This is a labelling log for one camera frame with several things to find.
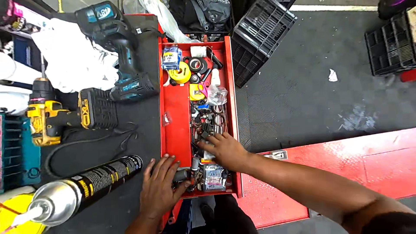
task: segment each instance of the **black spray can label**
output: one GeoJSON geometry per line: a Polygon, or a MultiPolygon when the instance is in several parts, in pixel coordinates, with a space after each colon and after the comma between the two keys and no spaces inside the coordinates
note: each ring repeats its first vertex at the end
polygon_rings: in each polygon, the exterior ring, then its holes
{"type": "Polygon", "coordinates": [[[77,185],[82,195],[78,212],[124,184],[142,168],[142,159],[129,155],[66,178],[77,185]]]}

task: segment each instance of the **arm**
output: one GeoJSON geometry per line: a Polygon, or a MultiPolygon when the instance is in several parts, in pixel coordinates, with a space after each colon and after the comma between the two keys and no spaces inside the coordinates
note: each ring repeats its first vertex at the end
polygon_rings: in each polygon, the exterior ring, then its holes
{"type": "Polygon", "coordinates": [[[200,142],[199,147],[216,156],[227,169],[264,181],[292,199],[341,224],[349,233],[361,228],[378,214],[414,213],[400,202],[372,191],[345,177],[247,152],[228,133],[208,137],[214,145],[200,142]]]}
{"type": "Polygon", "coordinates": [[[126,234],[156,234],[160,220],[179,201],[181,195],[191,184],[182,182],[176,191],[172,190],[172,180],[180,162],[172,164],[175,156],[165,154],[156,163],[151,159],[143,174],[143,190],[140,193],[140,213],[125,231],[126,234]]]}

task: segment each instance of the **cordless drill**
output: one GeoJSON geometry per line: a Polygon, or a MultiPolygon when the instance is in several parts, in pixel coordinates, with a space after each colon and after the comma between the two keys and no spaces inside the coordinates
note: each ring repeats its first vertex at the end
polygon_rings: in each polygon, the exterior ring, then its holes
{"type": "Polygon", "coordinates": [[[158,77],[151,80],[137,67],[137,33],[112,2],[80,9],[75,17],[81,32],[90,40],[119,55],[119,80],[109,91],[111,100],[141,100],[159,93],[158,77]]]}
{"type": "Polygon", "coordinates": [[[108,99],[108,92],[83,89],[78,93],[79,109],[69,111],[57,101],[49,79],[45,76],[35,79],[26,113],[30,118],[33,143],[37,146],[61,143],[64,127],[115,128],[118,124],[116,106],[108,99]]]}
{"type": "Polygon", "coordinates": [[[79,114],[62,108],[51,82],[45,77],[33,82],[27,117],[30,118],[32,141],[37,146],[59,144],[64,126],[81,126],[79,114]]]}

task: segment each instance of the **white line on floor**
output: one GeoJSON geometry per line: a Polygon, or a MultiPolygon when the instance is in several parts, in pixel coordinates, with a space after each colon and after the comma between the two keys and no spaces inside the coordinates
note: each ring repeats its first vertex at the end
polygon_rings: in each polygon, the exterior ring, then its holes
{"type": "Polygon", "coordinates": [[[377,11],[375,6],[293,5],[290,11],[377,11]]]}

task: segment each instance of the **red tool chest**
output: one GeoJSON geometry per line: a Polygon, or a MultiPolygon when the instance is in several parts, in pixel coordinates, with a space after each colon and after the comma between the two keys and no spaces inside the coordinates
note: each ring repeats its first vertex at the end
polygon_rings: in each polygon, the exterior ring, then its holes
{"type": "MultiPolygon", "coordinates": [[[[161,153],[162,155],[168,153],[175,155],[176,160],[181,162],[180,167],[190,167],[192,160],[191,150],[191,110],[189,100],[189,82],[185,85],[163,87],[163,84],[168,80],[168,73],[161,68],[162,51],[165,46],[175,45],[175,43],[165,43],[159,40],[159,66],[160,66],[160,111],[161,123],[163,123],[163,115],[167,113],[170,116],[170,123],[166,126],[161,125],[161,153]]],[[[227,121],[228,133],[238,140],[238,126],[237,126],[237,112],[235,105],[235,90],[234,90],[234,76],[233,63],[231,58],[231,43],[230,37],[225,37],[223,42],[204,42],[204,43],[179,43],[177,44],[182,49],[182,56],[190,56],[191,46],[208,46],[214,51],[217,58],[224,64],[224,67],[219,70],[221,86],[228,90],[227,96],[227,121]]],[[[208,67],[212,67],[212,61],[206,59],[208,67]]],[[[237,197],[242,197],[241,174],[234,172],[233,184],[226,188],[223,192],[202,192],[197,189],[192,193],[184,193],[182,198],[192,198],[200,196],[210,196],[216,194],[236,194],[237,197]]]]}

